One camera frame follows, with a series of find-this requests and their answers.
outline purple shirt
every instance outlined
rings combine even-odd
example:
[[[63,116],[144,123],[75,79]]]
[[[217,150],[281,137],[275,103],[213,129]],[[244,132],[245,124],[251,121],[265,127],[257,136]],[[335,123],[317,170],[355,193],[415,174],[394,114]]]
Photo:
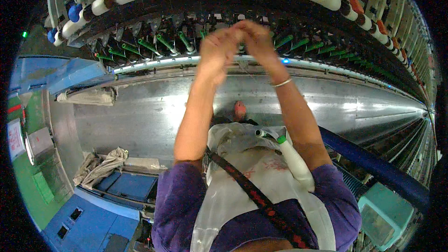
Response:
[[[361,229],[361,215],[353,194],[344,184],[342,174],[333,165],[312,171],[319,198],[328,210],[336,238],[336,249],[346,251]],[[159,176],[155,202],[152,241],[156,251],[189,251],[194,222],[206,192],[198,169],[185,162]],[[276,204],[277,210],[291,223],[311,236],[311,248],[318,249],[317,238],[296,199]],[[244,243],[261,238],[282,238],[260,212],[253,210],[223,225],[210,251],[231,251]]]

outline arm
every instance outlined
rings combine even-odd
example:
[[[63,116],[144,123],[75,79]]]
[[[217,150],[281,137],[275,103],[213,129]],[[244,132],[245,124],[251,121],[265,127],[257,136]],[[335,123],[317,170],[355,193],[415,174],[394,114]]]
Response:
[[[232,63],[241,37],[240,31],[228,28],[216,31],[201,42],[201,61],[174,143],[175,164],[189,161],[202,168],[200,160],[207,146],[213,98],[227,76],[226,65]]]
[[[244,32],[249,53],[265,68],[273,84],[281,84],[290,78],[278,60],[267,29],[250,21],[239,22],[236,27]],[[324,164],[332,164],[317,122],[294,82],[276,87],[276,92],[294,148],[310,171]]]

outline white apron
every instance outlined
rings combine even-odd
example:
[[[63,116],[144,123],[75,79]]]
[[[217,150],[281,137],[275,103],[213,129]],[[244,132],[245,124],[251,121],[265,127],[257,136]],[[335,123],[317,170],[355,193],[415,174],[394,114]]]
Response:
[[[237,122],[215,125],[208,133],[207,145],[241,171],[272,203],[297,199],[316,234],[319,249],[335,251],[333,225],[325,205],[294,179],[283,156],[273,151],[279,149],[278,144],[255,137],[256,129],[260,126]],[[209,165],[206,180],[208,189],[194,224],[192,252],[208,252],[226,222],[258,209],[240,185],[214,162]]]

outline foot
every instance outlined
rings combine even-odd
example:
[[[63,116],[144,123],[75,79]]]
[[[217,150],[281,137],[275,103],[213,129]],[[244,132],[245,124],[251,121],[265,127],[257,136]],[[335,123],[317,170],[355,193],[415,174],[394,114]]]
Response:
[[[235,108],[233,110],[233,121],[239,122],[244,120],[244,117],[246,116],[246,106],[242,101],[237,101],[235,103]]]

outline green floor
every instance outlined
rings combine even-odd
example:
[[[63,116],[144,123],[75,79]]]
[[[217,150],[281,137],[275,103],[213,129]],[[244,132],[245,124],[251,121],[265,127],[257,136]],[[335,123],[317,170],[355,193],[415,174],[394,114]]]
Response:
[[[18,97],[15,97],[9,100],[8,107],[13,107],[17,104],[20,104],[20,100]],[[22,133],[24,135],[25,132],[30,134],[46,126],[41,91],[33,93],[25,109],[25,113],[26,123],[22,128]],[[21,109],[8,115],[8,121],[17,118],[22,118]],[[52,156],[53,154],[48,154],[46,157],[42,157],[41,160],[51,160]],[[48,163],[41,168],[31,165],[26,153],[17,157],[13,162],[13,166],[25,205],[37,226],[39,226],[40,229],[44,229],[56,212],[69,198],[69,195],[66,196],[64,192],[59,191],[61,182],[54,178],[57,169],[52,163]],[[49,201],[48,204],[42,198],[33,180],[33,175],[39,171],[42,171],[43,176],[47,179],[48,187],[54,194],[54,199]]]

